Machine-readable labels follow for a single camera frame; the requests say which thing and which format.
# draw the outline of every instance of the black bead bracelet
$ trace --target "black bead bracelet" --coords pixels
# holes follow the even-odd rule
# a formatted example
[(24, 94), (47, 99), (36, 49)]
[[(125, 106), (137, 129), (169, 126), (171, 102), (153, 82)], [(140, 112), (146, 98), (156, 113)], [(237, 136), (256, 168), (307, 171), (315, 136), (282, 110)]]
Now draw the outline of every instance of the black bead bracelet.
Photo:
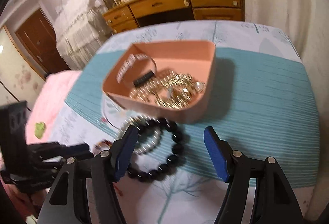
[(137, 178), (140, 182), (161, 180), (163, 176), (169, 172), (171, 167), (179, 163), (179, 156), (182, 155), (184, 151), (184, 146), (182, 145), (184, 135), (175, 122), (167, 121), (165, 118), (159, 118), (157, 120), (150, 119), (141, 127), (141, 130), (144, 132), (155, 126), (158, 126), (162, 130), (166, 129), (168, 132), (172, 133), (172, 140), (175, 142), (175, 145), (172, 147), (172, 154), (167, 157), (166, 163), (159, 165), (157, 169), (152, 169), (149, 172), (138, 171), (129, 164), (127, 169), (128, 177), (132, 179)]

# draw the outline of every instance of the blue gripper pad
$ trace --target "blue gripper pad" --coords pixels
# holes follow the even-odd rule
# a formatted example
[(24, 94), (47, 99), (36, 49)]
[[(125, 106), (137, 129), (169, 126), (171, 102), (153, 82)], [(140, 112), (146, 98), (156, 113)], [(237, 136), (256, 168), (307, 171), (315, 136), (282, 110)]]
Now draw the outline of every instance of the blue gripper pad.
[(117, 155), (116, 163), (115, 163), (115, 174), (114, 177), (117, 181), (122, 178), (128, 168), (130, 163), (131, 155), (133, 154), (135, 145), (137, 143), (137, 128), (136, 127), (128, 127), (127, 131), (123, 135), (121, 140), (116, 140), (115, 142), (121, 141), (121, 149)]
[(227, 171), (226, 159), (223, 156), (219, 146), (217, 145), (217, 134), (212, 127), (207, 127), (203, 133), (203, 140), (210, 155), (213, 167), (215, 168), (218, 177), (223, 179), (224, 182), (229, 182), (229, 173)]

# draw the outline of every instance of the metal screw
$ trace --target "metal screw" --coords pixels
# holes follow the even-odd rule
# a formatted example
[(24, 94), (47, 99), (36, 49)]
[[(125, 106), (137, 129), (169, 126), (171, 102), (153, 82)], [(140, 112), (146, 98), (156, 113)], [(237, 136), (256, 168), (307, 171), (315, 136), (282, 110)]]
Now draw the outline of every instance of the metal screw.
[(275, 159), (274, 159), (273, 157), (269, 157), (269, 158), (268, 158), (268, 161), (269, 161), (269, 163), (271, 163), (271, 164), (274, 164), (274, 163), (275, 163)]
[(104, 151), (101, 152), (102, 157), (107, 157), (109, 155), (110, 155), (110, 152), (108, 150), (107, 151), (104, 150)]
[(235, 150), (235, 151), (233, 152), (233, 155), (234, 155), (235, 157), (241, 157), (241, 156), (242, 156), (242, 153), (241, 153), (240, 151), (238, 151), (238, 150)]
[(66, 160), (66, 163), (67, 163), (67, 164), (73, 164), (74, 161), (75, 161), (75, 159), (74, 159), (73, 157), (70, 157), (70, 158), (68, 158), (68, 159)]

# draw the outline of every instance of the pink tray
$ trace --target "pink tray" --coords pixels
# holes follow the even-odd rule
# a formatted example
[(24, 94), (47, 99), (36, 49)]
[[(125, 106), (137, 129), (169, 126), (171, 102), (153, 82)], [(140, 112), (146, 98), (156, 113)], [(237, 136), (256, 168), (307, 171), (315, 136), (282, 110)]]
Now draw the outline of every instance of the pink tray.
[[(147, 103), (129, 98), (134, 88), (116, 80), (117, 73), (130, 54), (144, 53), (153, 58), (158, 72), (173, 70), (177, 73), (189, 73), (197, 81), (206, 83), (203, 93), (198, 94), (190, 106), (181, 110), (159, 107), (153, 102)], [(150, 60), (136, 61), (133, 68), (124, 76), (125, 82), (132, 82), (152, 69)], [(183, 40), (132, 44), (121, 56), (103, 82), (103, 92), (125, 109), (134, 110), (154, 117), (165, 117), (179, 123), (192, 123), (200, 119), (208, 105), (215, 75), (215, 44), (206, 40)]]

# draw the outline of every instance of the green cloth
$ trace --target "green cloth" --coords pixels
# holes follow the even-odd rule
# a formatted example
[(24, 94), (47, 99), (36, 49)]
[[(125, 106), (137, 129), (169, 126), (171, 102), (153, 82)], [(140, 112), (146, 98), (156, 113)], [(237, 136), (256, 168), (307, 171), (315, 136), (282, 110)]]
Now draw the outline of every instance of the green cloth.
[(34, 130), (34, 134), (38, 139), (41, 139), (45, 130), (46, 124), (44, 122), (36, 123), (36, 129)]

